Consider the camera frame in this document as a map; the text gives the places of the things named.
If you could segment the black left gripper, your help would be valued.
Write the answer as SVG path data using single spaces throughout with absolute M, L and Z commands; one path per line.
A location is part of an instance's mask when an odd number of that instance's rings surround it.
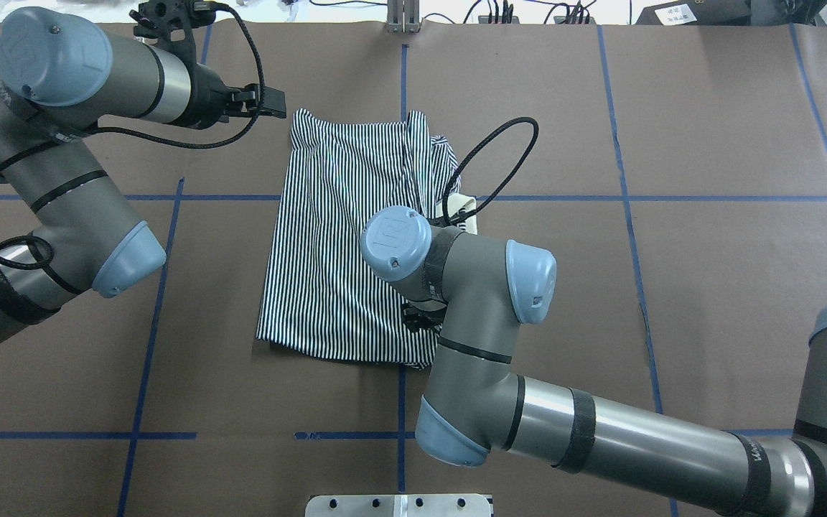
M 229 117 L 288 118 L 284 91 L 249 84 L 234 88 L 224 84 L 216 72 L 200 63 L 190 70 L 190 101 L 184 110 L 184 127 L 205 130 Z

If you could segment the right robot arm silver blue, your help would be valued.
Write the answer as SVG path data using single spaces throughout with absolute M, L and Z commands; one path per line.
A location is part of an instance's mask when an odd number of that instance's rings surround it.
M 440 324 L 416 439 L 723 516 L 827 516 L 827 202 L 511 209 L 528 244 L 391 207 L 365 261 Z

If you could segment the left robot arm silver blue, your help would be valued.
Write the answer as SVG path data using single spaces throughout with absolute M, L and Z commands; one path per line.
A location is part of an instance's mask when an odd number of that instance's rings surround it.
M 85 145 L 124 134 L 181 149 L 216 149 L 124 127 L 104 116 L 205 130 L 230 118 L 286 117 L 282 91 L 257 81 L 224 84 L 197 61 L 193 32 L 229 4 L 145 1 L 129 13 L 124 38 L 75 14 L 26 6 L 0 34 L 0 184 L 9 184 L 40 221 L 0 243 L 0 344 L 92 290 L 115 297 L 163 267 L 164 246 Z

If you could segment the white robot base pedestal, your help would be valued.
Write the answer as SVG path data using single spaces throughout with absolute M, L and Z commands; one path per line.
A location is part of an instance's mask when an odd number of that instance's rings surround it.
M 495 516 L 492 496 L 479 493 L 319 495 L 305 516 Z

